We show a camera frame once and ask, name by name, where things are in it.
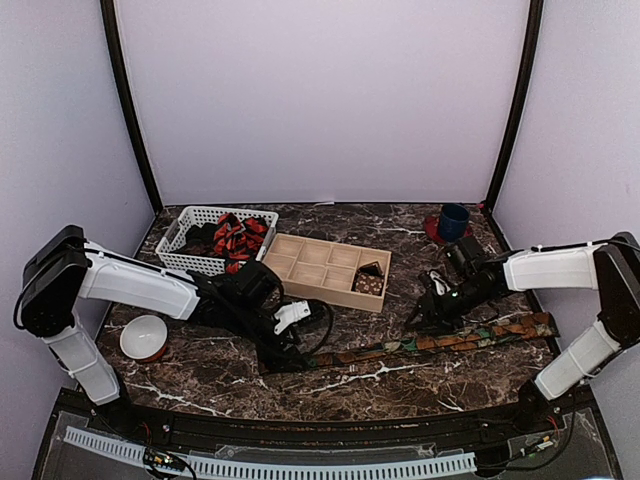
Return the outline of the brown green patterned tie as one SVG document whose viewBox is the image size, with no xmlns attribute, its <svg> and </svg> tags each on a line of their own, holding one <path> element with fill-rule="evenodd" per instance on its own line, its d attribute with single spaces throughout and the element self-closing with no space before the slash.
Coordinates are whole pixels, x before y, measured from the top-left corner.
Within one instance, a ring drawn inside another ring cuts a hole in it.
<svg viewBox="0 0 640 480">
<path fill-rule="evenodd" d="M 303 372 L 329 367 L 382 360 L 389 356 L 430 356 L 446 352 L 464 352 L 527 340 L 553 338 L 559 335 L 554 317 L 548 312 L 504 316 L 488 323 L 465 327 L 453 334 L 429 336 L 421 334 L 400 340 L 368 344 L 343 352 L 315 353 L 300 364 L 283 362 L 269 365 L 258 362 L 261 375 Z"/>
</svg>

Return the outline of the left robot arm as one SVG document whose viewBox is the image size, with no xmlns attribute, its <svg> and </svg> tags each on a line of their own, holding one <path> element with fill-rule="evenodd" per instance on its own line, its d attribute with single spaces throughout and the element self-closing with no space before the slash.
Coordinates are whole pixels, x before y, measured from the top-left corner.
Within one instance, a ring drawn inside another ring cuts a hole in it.
<svg viewBox="0 0 640 480">
<path fill-rule="evenodd" d="M 82 228 L 68 225 L 25 265 L 13 322 L 41 339 L 88 399 L 103 406 L 107 425 L 131 436 L 141 427 L 140 412 L 124 400 L 125 387 L 81 325 L 77 300 L 225 328 L 251 340 L 266 360 L 296 365 L 303 355 L 285 335 L 288 323 L 263 306 L 278 288 L 275 273 L 255 260 L 215 276 L 174 272 L 106 250 L 88 241 Z"/>
</svg>

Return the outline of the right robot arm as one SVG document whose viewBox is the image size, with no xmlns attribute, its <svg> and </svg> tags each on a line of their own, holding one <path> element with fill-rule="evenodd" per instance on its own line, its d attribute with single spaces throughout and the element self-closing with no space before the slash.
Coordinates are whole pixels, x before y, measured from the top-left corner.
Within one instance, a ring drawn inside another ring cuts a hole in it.
<svg viewBox="0 0 640 480">
<path fill-rule="evenodd" d="M 639 342 L 639 245 L 628 232 L 497 256 L 487 254 L 469 236 L 449 245 L 445 253 L 464 280 L 450 286 L 432 273 L 422 273 L 419 279 L 425 292 L 405 322 L 409 330 L 452 333 L 473 308 L 515 292 L 591 289 L 599 293 L 600 311 L 593 325 L 520 388 L 521 403 L 511 410 L 510 424 L 521 434 L 534 432 L 547 420 L 547 402 Z"/>
</svg>

